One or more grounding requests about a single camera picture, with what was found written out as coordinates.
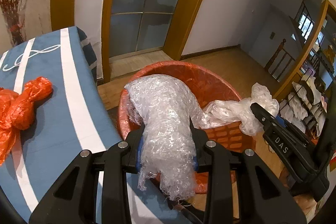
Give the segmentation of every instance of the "shelf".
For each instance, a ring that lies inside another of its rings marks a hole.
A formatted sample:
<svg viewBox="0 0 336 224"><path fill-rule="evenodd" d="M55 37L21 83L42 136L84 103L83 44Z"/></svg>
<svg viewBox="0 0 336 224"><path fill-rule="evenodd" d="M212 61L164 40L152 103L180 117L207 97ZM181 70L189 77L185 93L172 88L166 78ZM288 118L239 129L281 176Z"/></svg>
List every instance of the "shelf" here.
<svg viewBox="0 0 336 224"><path fill-rule="evenodd" d="M327 73L329 73L330 77L334 79L334 74L329 70L327 64L323 61L323 59L320 57L320 55L312 48L311 51L314 53L314 55L317 57L317 59L320 61L320 63L324 66Z"/></svg>
<svg viewBox="0 0 336 224"><path fill-rule="evenodd" d="M293 90L294 90L295 95L299 98L299 100L300 100L300 102L301 102L301 105L305 108L305 110L307 110L307 112L308 112L308 116L309 116L309 115L312 115L312 116L313 116L313 119L315 120L316 125L317 125L317 119L315 118L315 116L314 116L314 114L312 113L312 111L309 109L309 107L307 106L307 104L300 98L298 92L295 90L294 87L293 87Z"/></svg>

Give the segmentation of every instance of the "wooden floor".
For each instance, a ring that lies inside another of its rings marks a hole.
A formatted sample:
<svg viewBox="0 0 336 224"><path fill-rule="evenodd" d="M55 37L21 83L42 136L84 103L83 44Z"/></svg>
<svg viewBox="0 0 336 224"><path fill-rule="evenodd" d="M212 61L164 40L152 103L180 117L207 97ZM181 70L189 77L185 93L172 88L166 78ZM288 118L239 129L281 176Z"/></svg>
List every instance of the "wooden floor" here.
<svg viewBox="0 0 336 224"><path fill-rule="evenodd" d="M271 93L276 91L279 86L279 83L267 73L263 67L239 48L213 52L184 61L203 66L218 74L228 81L243 98L251 96L251 87L256 82L265 85ZM121 76L98 87L99 94L106 109L118 106L120 92L131 76L132 73ZM275 153L271 153L268 150L268 145L264 142L262 132L255 136L255 140L256 153L266 162L274 174L279 177L283 169L282 162ZM197 195L194 197L193 205L203 210L205 206L205 195ZM235 214L237 214L237 201L235 202Z"/></svg>
<svg viewBox="0 0 336 224"><path fill-rule="evenodd" d="M146 67L147 65L172 60L163 51L148 52L110 62L111 79Z"/></svg>

